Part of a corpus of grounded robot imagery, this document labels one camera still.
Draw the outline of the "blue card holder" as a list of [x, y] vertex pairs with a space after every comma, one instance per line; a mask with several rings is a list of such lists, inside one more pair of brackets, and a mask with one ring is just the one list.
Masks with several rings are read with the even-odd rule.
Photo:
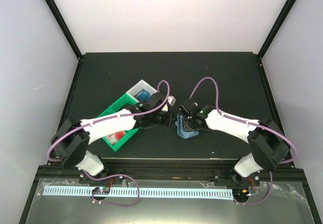
[[177, 121], [175, 122], [175, 125], [177, 127], [177, 134], [183, 139], [192, 138], [199, 134], [198, 131], [186, 131], [184, 129], [184, 118], [182, 115], [177, 115]]

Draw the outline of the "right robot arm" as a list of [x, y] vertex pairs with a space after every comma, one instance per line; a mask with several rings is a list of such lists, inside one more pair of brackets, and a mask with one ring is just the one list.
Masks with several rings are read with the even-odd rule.
[[274, 171], [290, 150], [285, 136], [270, 119], [237, 117], [212, 105], [199, 107], [189, 98], [180, 104], [179, 111], [184, 132], [220, 131], [248, 143], [250, 153], [241, 157], [229, 173], [235, 185], [242, 185], [255, 172]]

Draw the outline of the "green bin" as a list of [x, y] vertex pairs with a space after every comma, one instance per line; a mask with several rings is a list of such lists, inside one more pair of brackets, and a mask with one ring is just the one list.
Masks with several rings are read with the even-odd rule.
[[124, 109], [128, 105], [134, 105], [136, 103], [138, 103], [137, 99], [125, 93], [120, 98], [118, 98], [114, 103], [112, 103], [105, 111], [108, 115], [113, 114]]
[[102, 140], [114, 151], [118, 151], [139, 129], [118, 131], [102, 137]]

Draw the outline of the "green front bin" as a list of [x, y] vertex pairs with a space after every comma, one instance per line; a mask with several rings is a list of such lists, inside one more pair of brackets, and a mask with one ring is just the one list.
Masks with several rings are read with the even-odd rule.
[[102, 140], [114, 151], [118, 151], [139, 129], [118, 131], [102, 137]]

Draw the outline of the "white bin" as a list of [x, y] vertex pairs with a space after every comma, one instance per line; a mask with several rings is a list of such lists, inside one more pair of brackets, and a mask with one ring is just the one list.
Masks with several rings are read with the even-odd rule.
[[151, 85], [149, 85], [147, 82], [145, 82], [144, 80], [140, 80], [126, 93], [134, 97], [135, 94], [138, 93], [141, 89], [145, 89], [146, 91], [148, 91], [151, 94], [151, 96], [157, 92], [157, 90], [153, 88]]

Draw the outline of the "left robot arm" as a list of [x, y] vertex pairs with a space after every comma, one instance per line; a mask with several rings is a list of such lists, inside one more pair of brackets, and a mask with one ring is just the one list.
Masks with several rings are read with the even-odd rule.
[[173, 96], [156, 92], [148, 100], [124, 106], [108, 116], [80, 121], [68, 118], [52, 138], [53, 150], [63, 167], [81, 169], [97, 183], [103, 183], [109, 172], [101, 159], [88, 151], [88, 145], [120, 131], [156, 125], [170, 127], [177, 120], [172, 110], [175, 101]]

